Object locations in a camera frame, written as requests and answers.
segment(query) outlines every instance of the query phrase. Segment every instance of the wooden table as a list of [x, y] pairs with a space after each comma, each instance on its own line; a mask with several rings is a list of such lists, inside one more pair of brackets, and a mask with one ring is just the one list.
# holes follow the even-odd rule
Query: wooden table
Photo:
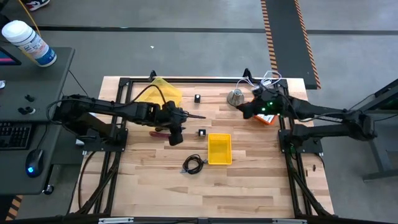
[[[99, 94], [101, 100], [115, 100], [119, 78], [104, 77]], [[292, 96], [307, 100], [302, 79], [287, 81]], [[135, 83], [132, 98], [147, 84]], [[166, 139], [149, 136], [148, 132], [153, 128], [127, 123], [129, 138], [121, 158], [112, 216], [293, 217], [285, 158], [280, 153], [277, 139], [279, 122], [266, 126], [256, 119], [244, 120], [242, 113], [226, 102], [226, 95], [235, 84], [172, 85], [183, 93], [181, 107], [192, 114], [206, 116], [206, 119], [189, 118], [183, 124], [186, 127], [184, 142], [173, 147]], [[250, 100], [250, 86], [240, 84], [239, 88], [246, 100]], [[194, 94], [201, 94], [200, 104], [193, 102]], [[98, 117], [111, 122], [109, 116]], [[189, 155], [199, 154], [207, 158], [207, 138], [199, 138], [195, 133], [200, 128], [206, 129], [207, 133], [232, 135], [233, 163], [230, 166], [205, 165], [196, 175], [181, 174], [182, 163]], [[95, 154], [86, 168], [82, 182], [83, 203], [98, 185], [103, 156], [100, 152]], [[302, 157], [309, 189], [326, 210], [333, 213], [322, 162], [315, 155], [304, 154]], [[313, 171], [313, 165], [316, 165], [316, 171]], [[301, 191], [298, 195], [300, 208], [304, 211]], [[77, 192], [71, 212], [75, 210]]]

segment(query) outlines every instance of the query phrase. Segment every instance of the floor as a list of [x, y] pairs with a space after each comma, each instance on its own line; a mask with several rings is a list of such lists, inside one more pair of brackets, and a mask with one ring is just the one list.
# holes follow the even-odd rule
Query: floor
[[[307, 29], [398, 30], [395, 0], [300, 0], [300, 5]], [[5, 14], [28, 21], [14, 2]], [[42, 26], [264, 27], [260, 0], [64, 0], [52, 1], [34, 17]], [[91, 96], [98, 96], [105, 75], [149, 75], [156, 70], [159, 75], [240, 77], [246, 67], [255, 76], [270, 69], [264, 34], [46, 31], [43, 38], [51, 46], [76, 49], [71, 71]], [[313, 104], [349, 108], [397, 78], [396, 35], [310, 35], [309, 39], [322, 85], [321, 90], [308, 91]], [[69, 77], [64, 93], [79, 91]], [[393, 133], [397, 122], [380, 122], [377, 130]], [[396, 146], [386, 135], [380, 139], [382, 147]], [[361, 179], [376, 171], [368, 145], [349, 138], [325, 138], [322, 144], [335, 213], [396, 222], [398, 178], [368, 183]], [[56, 168], [53, 195], [25, 197], [18, 218], [67, 213], [78, 169]]]

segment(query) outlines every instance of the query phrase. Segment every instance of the yellow bin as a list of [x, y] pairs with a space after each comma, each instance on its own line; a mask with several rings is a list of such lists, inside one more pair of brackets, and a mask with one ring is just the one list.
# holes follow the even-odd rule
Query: yellow bin
[[208, 160], [210, 165], [232, 164], [232, 143], [230, 134], [209, 134]]
[[[151, 83], [151, 85], [156, 85], [162, 91], [166, 102], [172, 100], [174, 101], [176, 107], [180, 106], [182, 101], [182, 92], [166, 82], [163, 78], [155, 78], [155, 80]], [[137, 100], [136, 102], [150, 102], [157, 103], [160, 106], [164, 104], [162, 96], [159, 93], [159, 90], [156, 87], [150, 87], [147, 89]]]

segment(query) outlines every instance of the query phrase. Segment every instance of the keyboard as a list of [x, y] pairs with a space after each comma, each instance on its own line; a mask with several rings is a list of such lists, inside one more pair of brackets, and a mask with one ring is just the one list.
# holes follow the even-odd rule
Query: keyboard
[[0, 151], [29, 148], [32, 124], [0, 121]]

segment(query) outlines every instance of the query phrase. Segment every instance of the small black cube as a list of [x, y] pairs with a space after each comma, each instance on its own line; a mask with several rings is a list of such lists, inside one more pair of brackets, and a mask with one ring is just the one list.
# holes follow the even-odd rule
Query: small black cube
[[205, 129], [199, 129], [198, 130], [198, 136], [199, 137], [206, 136], [206, 130]]
[[196, 95], [195, 95], [194, 102], [195, 102], [195, 103], [200, 103], [200, 95], [199, 95], [199, 94], [196, 94]]

